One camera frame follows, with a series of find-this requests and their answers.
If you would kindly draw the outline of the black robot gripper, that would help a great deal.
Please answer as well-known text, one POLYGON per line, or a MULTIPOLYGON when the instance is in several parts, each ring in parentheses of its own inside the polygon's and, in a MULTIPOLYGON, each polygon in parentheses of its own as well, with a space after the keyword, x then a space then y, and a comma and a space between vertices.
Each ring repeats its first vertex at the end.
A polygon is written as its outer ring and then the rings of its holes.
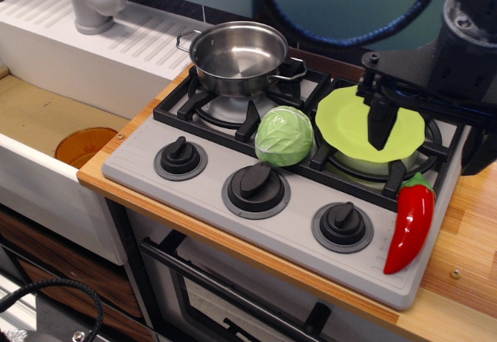
POLYGON ((360 95, 370 107, 368 141, 382 150, 401 108, 469 124, 461 175, 479 174, 496 160, 496 52, 469 47, 373 51, 362 57, 360 95))

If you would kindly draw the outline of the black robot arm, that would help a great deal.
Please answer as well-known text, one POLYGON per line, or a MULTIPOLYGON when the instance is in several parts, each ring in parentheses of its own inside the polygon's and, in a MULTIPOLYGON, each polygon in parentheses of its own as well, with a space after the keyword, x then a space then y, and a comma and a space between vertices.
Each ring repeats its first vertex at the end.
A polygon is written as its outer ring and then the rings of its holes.
POLYGON ((476 175, 496 160, 496 0, 446 0, 431 43, 370 52, 358 95, 370 106, 368 141, 381 150, 399 108, 470 126, 461 173, 476 175))

